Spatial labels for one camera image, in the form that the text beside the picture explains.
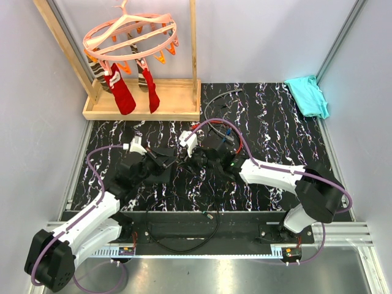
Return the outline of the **black network switch box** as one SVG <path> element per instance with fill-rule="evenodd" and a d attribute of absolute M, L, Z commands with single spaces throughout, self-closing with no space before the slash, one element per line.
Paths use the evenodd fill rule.
<path fill-rule="evenodd" d="M 145 180 L 145 183 L 150 184 L 150 185 L 152 185 L 152 184 L 168 184 L 170 182 L 173 169 L 174 169 L 174 164 L 171 167 L 165 169 L 164 172 L 159 176 L 150 175 Z"/>

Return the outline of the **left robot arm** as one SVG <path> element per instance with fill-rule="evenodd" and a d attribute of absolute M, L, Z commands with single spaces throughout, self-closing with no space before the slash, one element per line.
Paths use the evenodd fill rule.
<path fill-rule="evenodd" d="M 58 292 L 96 250 L 111 241 L 131 239 L 133 220 L 121 213 L 121 208 L 135 188 L 147 178 L 169 171 L 175 160 L 168 148 L 131 151 L 88 206 L 53 231 L 37 232 L 24 266 L 32 284 Z"/>

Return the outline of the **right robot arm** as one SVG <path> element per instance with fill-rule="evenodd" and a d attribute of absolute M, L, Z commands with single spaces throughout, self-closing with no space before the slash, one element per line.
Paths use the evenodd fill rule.
<path fill-rule="evenodd" d="M 197 136 L 184 131 L 179 143 L 186 149 L 185 164 L 191 172 L 210 168 L 233 183 L 261 184 L 282 189 L 300 201 L 290 208 L 273 229 L 272 239 L 291 243 L 308 226 L 329 224 L 338 211 L 342 184 L 321 165 L 279 165 L 251 159 L 229 149 L 219 137 L 208 137 L 198 143 Z"/>

